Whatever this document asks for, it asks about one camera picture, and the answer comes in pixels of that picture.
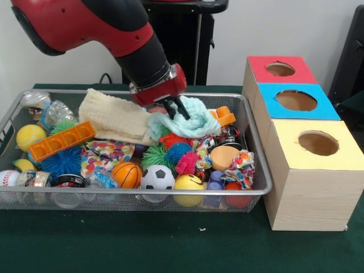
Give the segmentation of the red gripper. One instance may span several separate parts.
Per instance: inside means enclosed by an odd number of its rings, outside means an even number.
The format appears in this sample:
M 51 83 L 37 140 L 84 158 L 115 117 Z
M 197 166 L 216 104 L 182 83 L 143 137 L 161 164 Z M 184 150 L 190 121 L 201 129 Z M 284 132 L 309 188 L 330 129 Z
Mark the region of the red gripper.
M 185 106 L 178 96 L 187 89 L 185 73 L 179 64 L 170 66 L 166 76 L 157 84 L 148 88 L 139 88 L 134 83 L 129 84 L 133 99 L 140 106 L 149 106 L 168 97 L 174 97 L 173 101 L 177 106 L 178 112 L 185 118 L 190 119 Z M 172 107 L 171 100 L 164 100 L 163 106 L 170 118 L 174 118 L 176 110 Z

